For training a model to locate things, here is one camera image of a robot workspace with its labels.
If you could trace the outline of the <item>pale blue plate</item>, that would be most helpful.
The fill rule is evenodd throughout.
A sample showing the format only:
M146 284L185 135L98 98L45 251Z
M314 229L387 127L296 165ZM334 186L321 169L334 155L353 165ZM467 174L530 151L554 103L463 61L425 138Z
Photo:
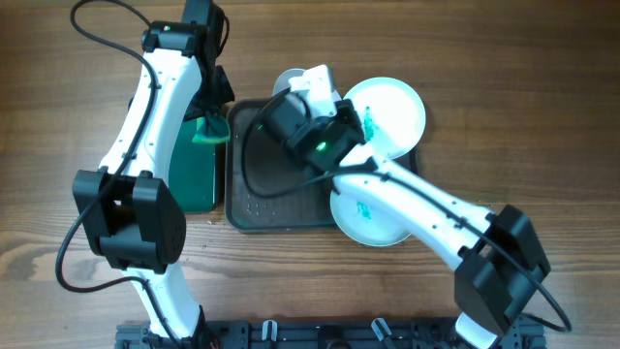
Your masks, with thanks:
M333 220L349 238L372 247L387 247L411 234L383 212L345 194L330 193Z

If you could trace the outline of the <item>white plate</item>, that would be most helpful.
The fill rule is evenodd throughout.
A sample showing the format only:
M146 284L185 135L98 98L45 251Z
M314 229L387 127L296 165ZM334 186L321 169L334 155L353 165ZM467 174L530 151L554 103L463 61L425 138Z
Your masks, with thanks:
M419 143L426 113L417 92L402 80L377 77L363 80L344 96L358 115L364 139L374 152L399 158Z
M304 80L302 79L305 69L291 68L284 71L274 83L271 96L275 96L282 91L300 91L303 89Z

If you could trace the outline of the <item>green yellow sponge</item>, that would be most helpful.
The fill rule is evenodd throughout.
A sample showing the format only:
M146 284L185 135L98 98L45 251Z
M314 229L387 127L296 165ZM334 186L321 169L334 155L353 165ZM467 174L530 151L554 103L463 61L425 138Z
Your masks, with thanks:
M208 113L196 119L196 133L192 138L197 144L226 143L231 138L231 128L221 113Z

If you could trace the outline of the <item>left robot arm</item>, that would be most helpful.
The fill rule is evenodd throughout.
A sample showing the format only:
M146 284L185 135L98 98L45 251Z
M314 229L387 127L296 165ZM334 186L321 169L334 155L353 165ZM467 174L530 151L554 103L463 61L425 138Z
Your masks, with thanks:
M99 167L73 182L75 227L135 287L149 316L137 338L149 348L219 344L183 274L186 217L168 181L182 125L193 121L205 136L208 120L222 119L234 98L217 64L229 33L229 19L210 1L187 2L178 22L148 21L123 126Z

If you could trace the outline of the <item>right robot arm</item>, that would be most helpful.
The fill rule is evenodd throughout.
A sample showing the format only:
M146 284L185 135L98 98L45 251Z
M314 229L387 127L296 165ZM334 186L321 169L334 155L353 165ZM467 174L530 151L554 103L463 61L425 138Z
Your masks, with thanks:
M415 237L453 271L460 308L455 328L477 348L508 334L543 290L550 264L528 216L514 206L494 212L461 201L397 162L423 134L425 111L414 92L373 89L339 101L313 101L285 90L257 117L257 127L284 152L368 209L334 216L352 239L393 245Z

